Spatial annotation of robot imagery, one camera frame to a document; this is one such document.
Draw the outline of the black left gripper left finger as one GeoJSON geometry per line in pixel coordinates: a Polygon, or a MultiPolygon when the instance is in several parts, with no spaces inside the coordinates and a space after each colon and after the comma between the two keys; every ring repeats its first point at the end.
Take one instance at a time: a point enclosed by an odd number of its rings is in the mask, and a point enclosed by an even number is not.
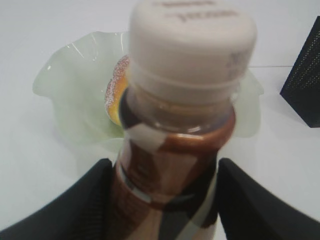
{"type": "Polygon", "coordinates": [[[1,230],[2,240],[103,240],[112,162],[99,160],[55,200],[1,230]]]}

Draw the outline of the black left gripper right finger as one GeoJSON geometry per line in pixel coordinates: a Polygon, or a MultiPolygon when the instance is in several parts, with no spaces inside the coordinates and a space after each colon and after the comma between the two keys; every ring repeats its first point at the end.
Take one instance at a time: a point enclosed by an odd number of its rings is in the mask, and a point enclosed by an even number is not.
{"type": "Polygon", "coordinates": [[[320,223],[291,207],[228,158],[218,163],[217,210],[228,240],[318,240],[320,223]]]}

